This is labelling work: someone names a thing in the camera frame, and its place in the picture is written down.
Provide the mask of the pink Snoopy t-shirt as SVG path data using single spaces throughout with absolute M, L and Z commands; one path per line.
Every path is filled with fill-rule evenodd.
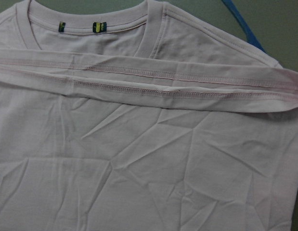
M 0 13 L 0 231 L 288 231 L 298 73 L 167 2 Z

